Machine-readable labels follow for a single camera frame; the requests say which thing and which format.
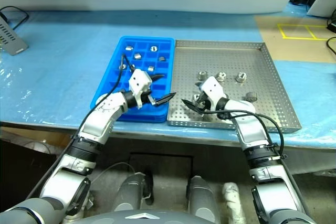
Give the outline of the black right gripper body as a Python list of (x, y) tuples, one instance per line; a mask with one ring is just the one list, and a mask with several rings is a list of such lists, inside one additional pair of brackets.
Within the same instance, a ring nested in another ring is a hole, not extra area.
[(211, 102), (208, 99), (208, 95), (205, 93), (200, 93), (195, 100), (195, 105), (202, 111), (209, 110), (211, 108)]

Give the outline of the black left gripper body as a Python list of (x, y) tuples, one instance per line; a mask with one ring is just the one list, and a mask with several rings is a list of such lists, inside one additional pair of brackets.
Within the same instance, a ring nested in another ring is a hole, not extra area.
[(157, 106), (156, 100), (151, 95), (152, 91), (147, 91), (142, 93), (142, 104), (151, 104), (152, 106)]

